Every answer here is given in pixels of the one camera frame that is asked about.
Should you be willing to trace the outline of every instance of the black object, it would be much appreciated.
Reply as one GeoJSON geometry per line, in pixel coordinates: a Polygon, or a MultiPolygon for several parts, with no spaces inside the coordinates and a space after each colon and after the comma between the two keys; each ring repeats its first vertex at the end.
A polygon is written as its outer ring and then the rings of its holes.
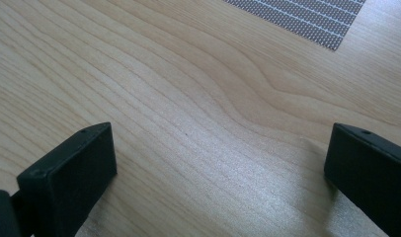
{"type": "Polygon", "coordinates": [[[74,236],[116,173],[111,124],[76,132],[0,191],[0,237],[74,236]]]}
{"type": "Polygon", "coordinates": [[[401,147],[335,123],[326,178],[389,236],[401,236],[401,147]]]}

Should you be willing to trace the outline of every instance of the gray mesh mat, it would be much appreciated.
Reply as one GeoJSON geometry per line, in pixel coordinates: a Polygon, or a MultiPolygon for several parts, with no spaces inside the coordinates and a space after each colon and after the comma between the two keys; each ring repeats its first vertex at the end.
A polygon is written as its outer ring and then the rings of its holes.
{"type": "Polygon", "coordinates": [[[365,0],[224,0],[336,50],[365,0]]]}

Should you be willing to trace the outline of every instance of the black plastic block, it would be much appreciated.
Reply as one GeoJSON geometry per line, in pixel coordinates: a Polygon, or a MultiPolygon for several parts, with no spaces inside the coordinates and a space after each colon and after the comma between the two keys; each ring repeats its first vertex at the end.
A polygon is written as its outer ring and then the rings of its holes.
{"type": "Polygon", "coordinates": [[[21,237],[15,211],[10,196],[0,191],[0,236],[21,237]]]}
{"type": "Polygon", "coordinates": [[[76,132],[26,169],[18,183],[38,217],[35,236],[74,236],[116,173],[108,122],[76,132]]]}
{"type": "Polygon", "coordinates": [[[389,236],[401,236],[401,147],[335,123],[326,178],[389,236]]]}

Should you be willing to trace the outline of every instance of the light wooden surface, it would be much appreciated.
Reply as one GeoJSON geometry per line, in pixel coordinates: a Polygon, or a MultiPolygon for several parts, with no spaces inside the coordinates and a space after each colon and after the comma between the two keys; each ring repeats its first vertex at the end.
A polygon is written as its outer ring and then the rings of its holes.
{"type": "Polygon", "coordinates": [[[0,189],[110,121],[77,236],[384,236],[323,179],[333,122],[401,145],[401,0],[336,51],[220,0],[0,1],[0,189]]]}

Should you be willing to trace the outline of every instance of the wood grain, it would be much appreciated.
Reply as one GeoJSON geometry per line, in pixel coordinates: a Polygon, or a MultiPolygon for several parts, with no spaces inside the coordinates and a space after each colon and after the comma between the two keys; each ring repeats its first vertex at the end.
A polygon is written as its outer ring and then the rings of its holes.
{"type": "Polygon", "coordinates": [[[384,236],[323,178],[333,122],[401,145],[401,0],[327,50],[223,1],[0,1],[0,189],[110,121],[77,236],[384,236]]]}

